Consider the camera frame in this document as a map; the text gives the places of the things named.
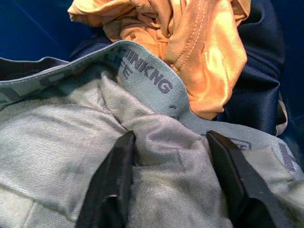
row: orange fabric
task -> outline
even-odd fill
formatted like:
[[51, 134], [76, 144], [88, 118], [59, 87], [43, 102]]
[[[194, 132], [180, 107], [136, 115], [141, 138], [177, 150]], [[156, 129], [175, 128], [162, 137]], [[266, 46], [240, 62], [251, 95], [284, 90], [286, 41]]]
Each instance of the orange fabric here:
[[73, 21], [103, 26], [113, 41], [135, 41], [183, 80], [192, 111], [223, 112], [247, 61], [237, 25], [250, 0], [74, 0]]

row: pile of clothes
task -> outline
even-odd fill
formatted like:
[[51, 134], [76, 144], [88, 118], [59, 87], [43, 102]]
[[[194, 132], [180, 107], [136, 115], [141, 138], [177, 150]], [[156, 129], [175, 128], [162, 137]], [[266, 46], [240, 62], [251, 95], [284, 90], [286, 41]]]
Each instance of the pile of clothes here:
[[[276, 137], [288, 123], [279, 94], [285, 51], [269, 0], [74, 0], [68, 13], [98, 27], [70, 62], [0, 58], [0, 227], [99, 227], [83, 213], [112, 224], [92, 209], [112, 190], [92, 187], [93, 176], [130, 132], [130, 197], [117, 193], [124, 226], [262, 227], [282, 219], [282, 227], [303, 227], [304, 174]], [[215, 140], [222, 147], [212, 133], [225, 138]], [[215, 151], [231, 145], [217, 166]], [[240, 181], [244, 197], [254, 190], [220, 171], [229, 173], [235, 153], [278, 204], [254, 222], [244, 218], [250, 200], [237, 205], [225, 179]]]

